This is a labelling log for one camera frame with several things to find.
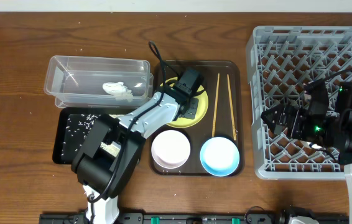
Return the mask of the yellow plate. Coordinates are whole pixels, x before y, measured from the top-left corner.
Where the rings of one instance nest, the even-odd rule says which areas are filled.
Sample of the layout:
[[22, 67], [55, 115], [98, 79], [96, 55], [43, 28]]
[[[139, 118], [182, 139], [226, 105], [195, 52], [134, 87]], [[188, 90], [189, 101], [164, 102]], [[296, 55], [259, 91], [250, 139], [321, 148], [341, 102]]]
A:
[[190, 118], [178, 117], [175, 121], [168, 123], [167, 124], [168, 126], [173, 128], [189, 128], [193, 125], [198, 124], [205, 117], [205, 114], [208, 110], [209, 99], [208, 99], [208, 94], [205, 91], [203, 85], [201, 85], [198, 89], [198, 91], [201, 91], [201, 90], [203, 90], [203, 93], [194, 97], [194, 99], [198, 100], [197, 110], [195, 112], [194, 118], [190, 119]]

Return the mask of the white bowl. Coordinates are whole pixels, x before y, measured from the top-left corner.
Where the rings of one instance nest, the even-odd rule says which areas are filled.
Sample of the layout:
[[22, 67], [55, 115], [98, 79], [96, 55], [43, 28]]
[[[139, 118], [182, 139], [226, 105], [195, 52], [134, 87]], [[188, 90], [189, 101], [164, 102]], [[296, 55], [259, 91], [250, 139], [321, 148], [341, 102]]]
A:
[[182, 166], [188, 160], [190, 153], [190, 141], [186, 135], [176, 130], [159, 133], [151, 145], [152, 158], [166, 169], [176, 169]]

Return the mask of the wooden chopstick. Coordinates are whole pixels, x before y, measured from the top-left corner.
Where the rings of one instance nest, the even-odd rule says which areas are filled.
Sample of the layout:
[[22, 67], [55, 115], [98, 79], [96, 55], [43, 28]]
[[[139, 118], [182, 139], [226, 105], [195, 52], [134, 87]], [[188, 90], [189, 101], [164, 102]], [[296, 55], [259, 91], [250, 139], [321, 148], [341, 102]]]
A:
[[215, 130], [216, 130], [216, 117], [217, 117], [217, 108], [218, 108], [219, 85], [220, 85], [220, 74], [218, 73], [217, 81], [216, 81], [214, 112], [213, 112], [213, 125], [212, 125], [212, 132], [211, 132], [212, 137], [215, 136]]
[[236, 126], [234, 122], [234, 109], [233, 109], [233, 99], [232, 99], [232, 94], [231, 94], [231, 82], [229, 78], [229, 74], [227, 74], [227, 84], [228, 84], [228, 98], [229, 98], [229, 107], [230, 107], [230, 116], [231, 116], [231, 127], [232, 127], [232, 133], [233, 133], [233, 140], [236, 141]]

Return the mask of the light blue bowl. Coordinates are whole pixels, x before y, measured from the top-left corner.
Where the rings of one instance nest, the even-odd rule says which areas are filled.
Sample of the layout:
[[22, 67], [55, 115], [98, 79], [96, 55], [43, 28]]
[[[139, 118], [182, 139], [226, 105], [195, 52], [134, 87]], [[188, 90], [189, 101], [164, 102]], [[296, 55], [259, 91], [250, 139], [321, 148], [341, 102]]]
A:
[[210, 138], [200, 149], [200, 162], [202, 167], [213, 176], [229, 176], [239, 166], [238, 147], [228, 138]]

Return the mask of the white tissue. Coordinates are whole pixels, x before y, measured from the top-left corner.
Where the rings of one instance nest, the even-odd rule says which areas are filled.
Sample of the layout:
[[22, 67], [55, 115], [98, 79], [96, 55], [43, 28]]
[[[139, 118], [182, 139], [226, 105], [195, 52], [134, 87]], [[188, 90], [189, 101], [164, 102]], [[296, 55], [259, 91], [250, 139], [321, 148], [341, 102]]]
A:
[[116, 100], [130, 100], [133, 97], [132, 91], [123, 82], [107, 82], [102, 88]]

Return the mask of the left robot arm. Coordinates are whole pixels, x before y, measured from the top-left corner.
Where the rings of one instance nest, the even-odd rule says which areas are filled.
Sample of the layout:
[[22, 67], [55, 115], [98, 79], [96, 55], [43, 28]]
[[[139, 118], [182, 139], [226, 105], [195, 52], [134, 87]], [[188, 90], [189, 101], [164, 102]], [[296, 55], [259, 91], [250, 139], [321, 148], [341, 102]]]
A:
[[188, 68], [173, 86], [163, 84], [138, 109], [117, 118], [102, 114], [95, 121], [71, 164], [87, 195], [86, 223], [116, 221], [118, 195], [129, 182], [146, 139], [188, 110], [203, 80]]

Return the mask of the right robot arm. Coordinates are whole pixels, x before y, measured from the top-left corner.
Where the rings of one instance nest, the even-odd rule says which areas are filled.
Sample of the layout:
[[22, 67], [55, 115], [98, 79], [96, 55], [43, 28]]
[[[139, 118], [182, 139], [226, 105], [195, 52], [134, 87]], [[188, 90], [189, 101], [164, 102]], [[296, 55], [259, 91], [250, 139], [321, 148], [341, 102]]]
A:
[[332, 147], [338, 150], [336, 161], [343, 165], [348, 186], [352, 223], [352, 82], [341, 82], [335, 104], [338, 116], [328, 115], [329, 97], [324, 80], [304, 87], [310, 97], [307, 109], [290, 104], [274, 106], [261, 114], [261, 119], [275, 135], [287, 131], [287, 137], [316, 145], [320, 152]]

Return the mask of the grey dishwasher rack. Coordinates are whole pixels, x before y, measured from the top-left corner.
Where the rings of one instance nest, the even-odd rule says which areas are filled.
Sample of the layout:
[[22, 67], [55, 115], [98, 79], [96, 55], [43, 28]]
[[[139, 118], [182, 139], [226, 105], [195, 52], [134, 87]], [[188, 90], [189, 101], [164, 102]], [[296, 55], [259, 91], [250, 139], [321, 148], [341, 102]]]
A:
[[279, 104], [306, 108], [305, 83], [326, 79], [334, 115], [341, 82], [352, 82], [352, 27], [258, 26], [246, 46], [254, 170], [264, 180], [343, 180], [338, 151], [318, 152], [272, 134], [261, 113]]

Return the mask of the dark brown serving tray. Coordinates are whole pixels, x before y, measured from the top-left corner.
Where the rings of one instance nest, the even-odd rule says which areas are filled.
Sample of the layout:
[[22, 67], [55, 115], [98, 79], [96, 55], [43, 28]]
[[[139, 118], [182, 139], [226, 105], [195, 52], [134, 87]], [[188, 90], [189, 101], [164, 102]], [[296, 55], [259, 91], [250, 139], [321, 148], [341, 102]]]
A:
[[[232, 140], [238, 147], [240, 162], [238, 168], [231, 174], [238, 175], [245, 165], [244, 161], [244, 138], [242, 128], [241, 109], [241, 85], [240, 71], [236, 64], [227, 60], [168, 60], [167, 63], [175, 69], [166, 69], [168, 80], [176, 78], [176, 74], [182, 74], [185, 69], [192, 68], [201, 73], [204, 77], [203, 87], [208, 94], [209, 105], [205, 117], [196, 125], [189, 128], [173, 128], [167, 124], [156, 131], [152, 137], [166, 130], [180, 131], [190, 141], [191, 153], [182, 166], [176, 169], [166, 169], [158, 165], [152, 156], [149, 157], [149, 164], [153, 172], [159, 175], [184, 175], [184, 176], [209, 176], [209, 173], [202, 167], [200, 162], [200, 149], [202, 145], [211, 138], [213, 125], [213, 112], [216, 92], [216, 81], [220, 74], [220, 85], [218, 94], [218, 108], [216, 117], [215, 137], [224, 137]], [[233, 99], [234, 122], [236, 126], [237, 140], [233, 140], [231, 127], [231, 116], [228, 98], [227, 74], [231, 82], [231, 94]]]

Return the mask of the pile of rice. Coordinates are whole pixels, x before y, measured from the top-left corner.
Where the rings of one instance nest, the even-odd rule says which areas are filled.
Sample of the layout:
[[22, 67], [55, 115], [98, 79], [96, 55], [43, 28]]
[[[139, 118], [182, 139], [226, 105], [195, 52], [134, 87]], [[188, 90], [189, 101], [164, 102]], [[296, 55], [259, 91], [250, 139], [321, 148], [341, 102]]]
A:
[[121, 141], [126, 128], [120, 125], [120, 114], [101, 114], [95, 121], [95, 136], [100, 140], [99, 148], [112, 157], [117, 157], [121, 150]]

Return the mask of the clear plastic bin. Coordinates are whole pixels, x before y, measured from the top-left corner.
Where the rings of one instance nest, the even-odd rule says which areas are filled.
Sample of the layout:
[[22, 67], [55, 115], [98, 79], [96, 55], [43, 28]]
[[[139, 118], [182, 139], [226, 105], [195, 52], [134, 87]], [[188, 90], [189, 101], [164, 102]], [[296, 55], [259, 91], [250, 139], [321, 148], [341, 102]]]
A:
[[[44, 92], [59, 108], [138, 108], [152, 97], [153, 80], [146, 60], [56, 55], [49, 61]], [[123, 82], [133, 97], [116, 100], [103, 90], [107, 82]]]

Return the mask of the black plastic tray bin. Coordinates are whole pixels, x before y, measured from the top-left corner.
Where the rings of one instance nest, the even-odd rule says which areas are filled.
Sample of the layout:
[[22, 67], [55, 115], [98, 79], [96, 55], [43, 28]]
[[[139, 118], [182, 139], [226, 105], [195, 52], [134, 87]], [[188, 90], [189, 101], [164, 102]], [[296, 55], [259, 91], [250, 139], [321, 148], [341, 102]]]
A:
[[121, 108], [64, 108], [59, 116], [52, 160], [56, 164], [71, 164], [102, 114], [122, 116], [131, 111]]

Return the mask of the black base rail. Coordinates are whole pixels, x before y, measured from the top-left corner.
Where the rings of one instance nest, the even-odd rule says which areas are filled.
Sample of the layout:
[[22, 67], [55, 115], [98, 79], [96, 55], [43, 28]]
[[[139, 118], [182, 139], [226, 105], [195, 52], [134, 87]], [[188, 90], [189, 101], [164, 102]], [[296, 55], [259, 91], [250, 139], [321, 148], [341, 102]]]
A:
[[[89, 223], [84, 213], [79, 214], [41, 214], [39, 224], [84, 224]], [[120, 214], [115, 224], [186, 224], [186, 223], [202, 223], [202, 224], [271, 224], [268, 215], [265, 214], [249, 214], [247, 218], [242, 216], [226, 216], [226, 215], [143, 215], [141, 213], [124, 213]]]

